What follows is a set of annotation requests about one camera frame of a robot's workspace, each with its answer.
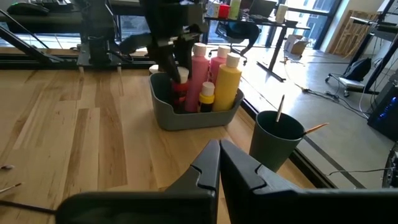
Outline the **wooden slat box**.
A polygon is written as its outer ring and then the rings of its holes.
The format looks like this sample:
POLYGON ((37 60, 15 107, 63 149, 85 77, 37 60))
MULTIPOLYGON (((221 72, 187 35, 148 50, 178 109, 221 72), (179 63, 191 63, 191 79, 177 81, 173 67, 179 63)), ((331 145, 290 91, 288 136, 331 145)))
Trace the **wooden slat box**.
POLYGON ((368 33, 367 21, 375 21, 378 16, 377 12, 349 10, 327 52, 345 58, 353 55, 368 33))

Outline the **large pink labelled paint bottle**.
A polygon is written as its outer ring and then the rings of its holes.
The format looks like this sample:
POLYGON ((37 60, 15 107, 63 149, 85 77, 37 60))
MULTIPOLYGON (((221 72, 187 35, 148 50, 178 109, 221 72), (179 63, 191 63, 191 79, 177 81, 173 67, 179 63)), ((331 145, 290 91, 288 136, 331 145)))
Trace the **large pink labelled paint bottle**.
POLYGON ((220 65, 226 63, 230 47, 221 45, 218 47, 217 56, 210 60, 210 81, 216 84, 220 65))

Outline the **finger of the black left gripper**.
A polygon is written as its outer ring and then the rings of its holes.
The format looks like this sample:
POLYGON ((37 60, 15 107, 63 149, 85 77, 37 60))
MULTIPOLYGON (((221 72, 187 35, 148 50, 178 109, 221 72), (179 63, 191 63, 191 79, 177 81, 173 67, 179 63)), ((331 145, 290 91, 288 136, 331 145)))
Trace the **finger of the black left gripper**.
POLYGON ((178 68, 173 55, 173 46, 168 45, 161 47, 160 54, 161 67, 175 83, 180 83, 180 74, 178 72, 178 68))
POLYGON ((195 40, 183 41, 182 45, 182 66, 191 70, 192 69, 192 48, 195 40))

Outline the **black laptop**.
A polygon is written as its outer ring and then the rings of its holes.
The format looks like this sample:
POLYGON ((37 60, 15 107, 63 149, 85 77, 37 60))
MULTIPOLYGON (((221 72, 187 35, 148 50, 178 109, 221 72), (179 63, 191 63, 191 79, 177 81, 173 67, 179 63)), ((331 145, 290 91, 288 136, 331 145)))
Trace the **black laptop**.
POLYGON ((249 15, 269 17, 276 5, 276 1, 253 0, 251 7, 249 8, 249 15))

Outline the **small yellow paint bottle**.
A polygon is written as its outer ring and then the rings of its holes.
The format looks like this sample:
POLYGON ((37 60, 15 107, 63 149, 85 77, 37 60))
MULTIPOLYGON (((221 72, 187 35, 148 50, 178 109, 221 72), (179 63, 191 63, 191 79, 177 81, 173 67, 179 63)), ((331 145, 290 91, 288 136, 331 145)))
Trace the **small yellow paint bottle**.
POLYGON ((198 111, 207 113, 212 111, 215 101, 215 85, 212 82, 203 82, 202 89, 199 94, 198 111))

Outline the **black office chair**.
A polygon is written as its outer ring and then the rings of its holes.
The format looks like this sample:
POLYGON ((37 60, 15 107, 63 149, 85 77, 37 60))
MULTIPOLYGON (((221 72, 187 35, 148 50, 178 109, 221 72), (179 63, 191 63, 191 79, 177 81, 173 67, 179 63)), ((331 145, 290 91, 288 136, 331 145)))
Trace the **black office chair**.
POLYGON ((239 54, 241 57, 243 57, 243 65, 245 65, 247 64, 248 59, 244 54, 254 46, 261 33, 261 30, 255 23, 219 21, 218 25, 216 26, 215 33, 217 36, 227 40, 230 43, 229 47, 231 52, 239 54), (238 51, 233 48, 234 43, 239 44, 246 39, 249 41, 249 43, 244 49, 238 51))

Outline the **black keyboard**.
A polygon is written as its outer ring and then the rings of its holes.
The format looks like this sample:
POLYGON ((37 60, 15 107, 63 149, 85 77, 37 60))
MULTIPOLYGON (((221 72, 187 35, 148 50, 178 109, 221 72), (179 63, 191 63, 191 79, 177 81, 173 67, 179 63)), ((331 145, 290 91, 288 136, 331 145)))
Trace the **black keyboard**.
POLYGON ((29 0, 29 2, 43 6, 50 12, 70 12, 74 9, 70 0, 29 0))

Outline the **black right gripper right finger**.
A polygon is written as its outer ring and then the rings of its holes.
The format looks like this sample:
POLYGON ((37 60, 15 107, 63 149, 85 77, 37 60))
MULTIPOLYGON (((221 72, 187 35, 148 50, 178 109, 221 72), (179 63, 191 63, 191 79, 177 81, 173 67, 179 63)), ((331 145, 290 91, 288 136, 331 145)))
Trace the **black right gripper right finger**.
POLYGON ((301 189, 230 141, 220 147, 231 224, 398 224, 397 189, 301 189))

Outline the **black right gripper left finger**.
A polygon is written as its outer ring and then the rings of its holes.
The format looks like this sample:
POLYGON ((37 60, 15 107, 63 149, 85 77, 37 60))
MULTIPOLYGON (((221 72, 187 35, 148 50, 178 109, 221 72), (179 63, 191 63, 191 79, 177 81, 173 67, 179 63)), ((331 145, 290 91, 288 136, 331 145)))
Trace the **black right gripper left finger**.
POLYGON ((211 140, 160 192, 85 192, 64 200, 56 224, 216 224, 220 143, 211 140))

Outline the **wheeled cart with bag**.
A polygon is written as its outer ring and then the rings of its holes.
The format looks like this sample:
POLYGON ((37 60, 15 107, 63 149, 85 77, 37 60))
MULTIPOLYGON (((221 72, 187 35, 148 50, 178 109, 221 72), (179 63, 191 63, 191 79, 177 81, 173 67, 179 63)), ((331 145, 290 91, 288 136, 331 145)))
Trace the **wheeled cart with bag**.
POLYGON ((365 84, 363 84, 363 80, 371 70, 371 65, 372 60, 370 58, 358 60, 349 65, 342 75, 329 73, 325 78, 325 82, 328 83, 330 78, 334 78, 338 84, 342 84, 345 87, 343 96, 347 98, 351 91, 359 93, 364 90, 365 84))

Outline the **small red paint bottle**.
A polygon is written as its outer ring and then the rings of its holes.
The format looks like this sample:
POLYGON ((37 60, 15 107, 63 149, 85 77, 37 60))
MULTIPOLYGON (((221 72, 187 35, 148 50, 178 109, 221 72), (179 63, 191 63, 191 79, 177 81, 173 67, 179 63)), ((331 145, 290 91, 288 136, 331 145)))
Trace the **small red paint bottle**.
POLYGON ((184 104, 189 87, 189 69, 185 67, 177 67, 177 70, 180 75, 180 83, 172 81, 172 101, 174 110, 177 113, 182 113, 184 111, 184 104))

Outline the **white box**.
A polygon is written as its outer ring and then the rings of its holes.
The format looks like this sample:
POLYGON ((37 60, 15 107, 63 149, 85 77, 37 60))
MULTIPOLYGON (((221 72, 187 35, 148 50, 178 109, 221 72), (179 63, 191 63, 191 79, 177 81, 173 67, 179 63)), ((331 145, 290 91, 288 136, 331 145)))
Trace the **white box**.
POLYGON ((220 10, 220 2, 218 0, 210 1, 208 3, 208 8, 207 8, 207 15, 209 17, 218 17, 220 10))

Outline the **white container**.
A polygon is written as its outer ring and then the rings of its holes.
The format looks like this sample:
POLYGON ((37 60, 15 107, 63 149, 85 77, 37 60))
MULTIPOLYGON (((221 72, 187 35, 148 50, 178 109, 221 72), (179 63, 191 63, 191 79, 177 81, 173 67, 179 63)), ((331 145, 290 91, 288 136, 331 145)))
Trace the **white container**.
POLYGON ((286 6, 285 4, 279 4, 277 8, 277 12, 275 15, 275 21, 278 24, 283 24, 285 21, 285 15, 287 11, 289 10, 289 7, 286 6))

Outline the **large yellow paint bottle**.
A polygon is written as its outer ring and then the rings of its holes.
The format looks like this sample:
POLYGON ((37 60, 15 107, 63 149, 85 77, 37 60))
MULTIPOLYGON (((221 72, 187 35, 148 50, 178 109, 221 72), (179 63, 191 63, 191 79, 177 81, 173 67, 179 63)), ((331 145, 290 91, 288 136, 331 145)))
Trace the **large yellow paint bottle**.
POLYGON ((215 85, 213 111, 228 111, 233 107, 242 70, 238 68, 240 55, 229 53, 226 62, 221 64, 215 85))

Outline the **black computer mouse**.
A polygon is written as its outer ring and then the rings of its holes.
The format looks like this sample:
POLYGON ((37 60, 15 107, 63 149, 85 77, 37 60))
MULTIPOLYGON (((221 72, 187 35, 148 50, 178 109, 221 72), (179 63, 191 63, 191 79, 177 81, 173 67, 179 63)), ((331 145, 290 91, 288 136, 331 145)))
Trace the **black computer mouse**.
POLYGON ((29 2, 16 2, 7 8, 7 13, 18 16, 47 16, 49 10, 46 7, 29 2))

